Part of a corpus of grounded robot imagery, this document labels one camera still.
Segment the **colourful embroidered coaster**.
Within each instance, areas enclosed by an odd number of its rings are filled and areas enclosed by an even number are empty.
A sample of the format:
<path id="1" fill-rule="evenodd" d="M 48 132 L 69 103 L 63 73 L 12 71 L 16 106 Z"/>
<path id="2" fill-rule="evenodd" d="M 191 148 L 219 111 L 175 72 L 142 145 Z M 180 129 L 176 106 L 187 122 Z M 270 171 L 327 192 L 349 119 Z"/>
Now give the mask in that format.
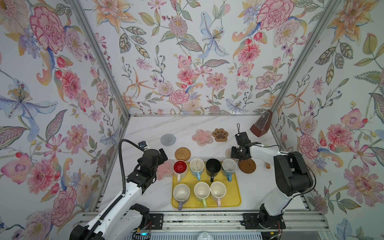
<path id="1" fill-rule="evenodd" d="M 232 149 L 227 149 L 225 152 L 225 156 L 227 159 L 232 159 Z"/>

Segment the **brown wooden round coaster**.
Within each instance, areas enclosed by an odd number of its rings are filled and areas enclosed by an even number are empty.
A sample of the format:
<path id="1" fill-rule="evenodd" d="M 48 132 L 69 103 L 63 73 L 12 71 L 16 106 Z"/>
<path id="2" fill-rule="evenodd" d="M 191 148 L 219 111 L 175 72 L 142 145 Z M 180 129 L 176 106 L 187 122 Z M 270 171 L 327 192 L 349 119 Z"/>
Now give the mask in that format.
<path id="1" fill-rule="evenodd" d="M 257 165 L 252 159 L 240 160 L 238 166 L 245 174 L 252 174 L 257 169 Z"/>

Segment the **brown paw coaster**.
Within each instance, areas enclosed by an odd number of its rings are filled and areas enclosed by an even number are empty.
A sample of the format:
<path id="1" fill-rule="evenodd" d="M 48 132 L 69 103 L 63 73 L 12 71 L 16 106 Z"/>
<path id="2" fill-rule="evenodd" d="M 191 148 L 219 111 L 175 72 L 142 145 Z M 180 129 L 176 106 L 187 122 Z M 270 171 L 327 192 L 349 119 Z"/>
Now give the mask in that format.
<path id="1" fill-rule="evenodd" d="M 212 132 L 212 136 L 216 142 L 226 142 L 228 140 L 229 133 L 223 128 L 215 129 Z"/>

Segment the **grey woven coaster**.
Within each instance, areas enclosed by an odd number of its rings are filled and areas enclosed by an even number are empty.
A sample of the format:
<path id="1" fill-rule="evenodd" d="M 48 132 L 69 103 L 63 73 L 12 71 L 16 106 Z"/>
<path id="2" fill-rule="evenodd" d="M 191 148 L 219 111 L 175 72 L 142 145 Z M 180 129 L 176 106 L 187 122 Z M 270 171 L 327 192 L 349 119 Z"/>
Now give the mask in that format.
<path id="1" fill-rule="evenodd" d="M 177 138 L 173 134 L 164 134 L 160 141 L 164 146 L 171 146 L 176 142 Z"/>

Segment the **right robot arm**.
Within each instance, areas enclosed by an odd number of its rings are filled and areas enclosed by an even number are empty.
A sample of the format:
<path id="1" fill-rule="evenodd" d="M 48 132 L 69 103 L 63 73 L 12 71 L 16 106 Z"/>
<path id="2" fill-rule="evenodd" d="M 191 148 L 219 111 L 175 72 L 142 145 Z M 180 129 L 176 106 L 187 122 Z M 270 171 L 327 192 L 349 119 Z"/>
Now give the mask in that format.
<path id="1" fill-rule="evenodd" d="M 312 170 L 299 152 L 282 152 L 259 142 L 252 143 L 246 132 L 235 134 L 235 139 L 238 145 L 231 149 L 232 158 L 240 162 L 259 159 L 274 168 L 277 188 L 261 204 L 256 223 L 263 229 L 275 226 L 282 229 L 283 214 L 292 199 L 315 188 L 316 180 Z"/>

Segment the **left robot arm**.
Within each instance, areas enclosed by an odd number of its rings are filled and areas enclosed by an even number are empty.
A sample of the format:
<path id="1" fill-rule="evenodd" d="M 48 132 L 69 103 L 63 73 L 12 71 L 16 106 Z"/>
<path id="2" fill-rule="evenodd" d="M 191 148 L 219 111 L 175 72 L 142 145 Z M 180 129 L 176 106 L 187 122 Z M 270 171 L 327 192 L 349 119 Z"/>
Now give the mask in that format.
<path id="1" fill-rule="evenodd" d="M 122 144 L 129 143 L 142 152 L 134 170 L 126 175 Z M 168 160 L 163 149 L 151 149 L 147 142 L 135 144 L 122 139 L 118 143 L 118 157 L 122 175 L 122 190 L 108 206 L 87 225 L 77 225 L 70 240 L 119 240 L 132 231 L 138 231 L 150 224 L 149 208 L 137 200 L 157 180 L 158 167 Z"/>

